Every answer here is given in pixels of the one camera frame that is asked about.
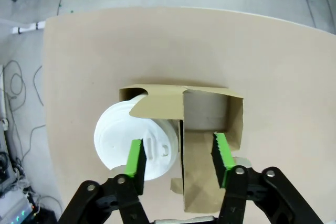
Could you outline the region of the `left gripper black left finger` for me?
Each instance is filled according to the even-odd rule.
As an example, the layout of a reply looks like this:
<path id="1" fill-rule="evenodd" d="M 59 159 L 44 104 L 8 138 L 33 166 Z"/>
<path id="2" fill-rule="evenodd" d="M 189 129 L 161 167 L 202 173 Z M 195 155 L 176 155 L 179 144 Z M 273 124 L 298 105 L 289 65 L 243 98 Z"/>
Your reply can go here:
<path id="1" fill-rule="evenodd" d="M 139 196 L 143 194 L 146 154 L 143 140 L 131 142 L 123 174 L 99 184 L 86 180 L 80 184 L 59 223 L 105 223 L 119 211 L 123 223 L 150 223 Z"/>

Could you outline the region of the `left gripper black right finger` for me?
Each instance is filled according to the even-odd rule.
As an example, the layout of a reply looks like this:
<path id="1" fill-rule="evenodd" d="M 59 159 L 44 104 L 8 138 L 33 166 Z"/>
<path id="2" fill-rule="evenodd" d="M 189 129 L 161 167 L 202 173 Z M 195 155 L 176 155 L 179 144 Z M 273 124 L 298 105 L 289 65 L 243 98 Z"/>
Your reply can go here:
<path id="1" fill-rule="evenodd" d="M 243 223 L 248 200 L 270 223 L 322 223 L 280 169 L 268 167 L 259 173 L 236 164 L 224 133 L 214 133 L 213 163 L 219 186 L 225 189 L 216 223 Z"/>

